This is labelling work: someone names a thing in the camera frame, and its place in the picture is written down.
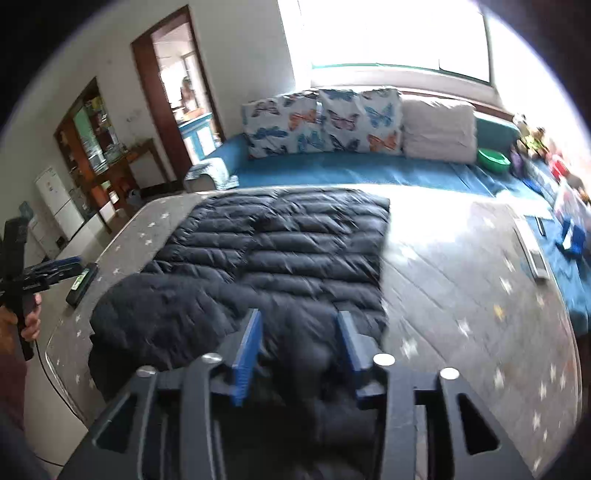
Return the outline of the person left hand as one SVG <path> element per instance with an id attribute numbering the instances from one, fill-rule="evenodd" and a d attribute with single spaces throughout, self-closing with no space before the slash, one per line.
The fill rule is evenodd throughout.
<path id="1" fill-rule="evenodd" d="M 24 308 L 25 320 L 24 328 L 21 332 L 21 337 L 28 343 L 35 341 L 41 331 L 41 310 L 42 310 L 42 296 L 40 293 L 35 293 L 27 300 Z"/>

